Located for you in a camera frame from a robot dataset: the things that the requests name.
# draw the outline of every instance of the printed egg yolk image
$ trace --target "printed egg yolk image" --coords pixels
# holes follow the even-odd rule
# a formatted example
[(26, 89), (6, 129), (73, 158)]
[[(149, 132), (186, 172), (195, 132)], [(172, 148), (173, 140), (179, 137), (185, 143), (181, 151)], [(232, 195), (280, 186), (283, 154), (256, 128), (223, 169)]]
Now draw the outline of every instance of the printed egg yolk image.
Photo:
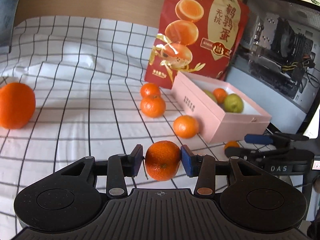
[(192, 60), (192, 53), (188, 47), (179, 43), (169, 43), (161, 49), (161, 57), (175, 68), (183, 68)]
[(198, 39), (199, 31), (194, 23), (177, 20), (167, 26), (164, 34), (172, 42), (180, 43), (182, 45), (191, 45)]
[(202, 5), (196, 0), (180, 0), (175, 11), (179, 19), (190, 22), (199, 21), (204, 14)]

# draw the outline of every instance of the green fruit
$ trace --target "green fruit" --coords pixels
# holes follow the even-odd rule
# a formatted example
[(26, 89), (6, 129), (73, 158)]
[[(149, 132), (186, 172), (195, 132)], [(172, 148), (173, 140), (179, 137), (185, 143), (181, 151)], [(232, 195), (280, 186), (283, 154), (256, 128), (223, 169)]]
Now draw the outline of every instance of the green fruit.
[(213, 101), (218, 103), (217, 100), (216, 100), (216, 97), (209, 90), (205, 90), (204, 89), (203, 92), (205, 92), (209, 96), (209, 98), (211, 98)]
[(237, 94), (227, 95), (223, 102), (224, 110), (230, 113), (242, 113), (243, 101)]

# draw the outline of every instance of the snack packaging bag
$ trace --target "snack packaging bag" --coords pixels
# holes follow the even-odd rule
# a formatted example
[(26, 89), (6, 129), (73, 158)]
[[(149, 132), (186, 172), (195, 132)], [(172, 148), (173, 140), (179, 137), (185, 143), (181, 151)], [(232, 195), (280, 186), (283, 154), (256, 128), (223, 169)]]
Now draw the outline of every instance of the snack packaging bag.
[(178, 71), (220, 78), (248, 13), (239, 0), (165, 0), (145, 81), (171, 89)]

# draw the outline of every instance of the pink box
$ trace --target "pink box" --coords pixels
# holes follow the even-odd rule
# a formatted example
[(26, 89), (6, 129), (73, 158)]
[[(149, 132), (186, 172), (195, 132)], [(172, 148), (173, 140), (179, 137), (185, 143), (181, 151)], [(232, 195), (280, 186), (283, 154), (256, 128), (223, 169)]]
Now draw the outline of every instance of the pink box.
[[(223, 88), (236, 93), (244, 102), (241, 114), (227, 113), (202, 90)], [(207, 143), (243, 140), (248, 133), (263, 134), (271, 115), (252, 99), (227, 82), (192, 73), (178, 72), (171, 90), (172, 96), (186, 114), (199, 121), (200, 134)]]

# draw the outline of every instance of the white cloth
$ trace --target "white cloth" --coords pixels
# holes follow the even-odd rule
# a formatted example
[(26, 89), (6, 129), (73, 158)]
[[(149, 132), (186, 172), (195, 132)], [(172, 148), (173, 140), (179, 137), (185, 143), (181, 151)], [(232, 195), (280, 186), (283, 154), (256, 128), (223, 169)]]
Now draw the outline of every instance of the white cloth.
[[(33, 18), (15, 28), (11, 53), (0, 56), (0, 84), (29, 85), (36, 111), (23, 129), (0, 129), (1, 240), (21, 230), (13, 210), (17, 193), (84, 156), (107, 160), (130, 154), (136, 144), (145, 152), (153, 142), (170, 140), (226, 160), (223, 143), (175, 136), (172, 123), (183, 111), (169, 90), (162, 89), (163, 117), (139, 112), (141, 81), (156, 34), (157, 29), (142, 25), (65, 16)], [(134, 182), (140, 188), (193, 191), (196, 179), (188, 178), (180, 165), (169, 181), (146, 180), (142, 166), (134, 181), (125, 180), (130, 192)], [(105, 192), (105, 185), (106, 177), (99, 177), (97, 189)], [(225, 177), (217, 178), (216, 188), (225, 185)]]

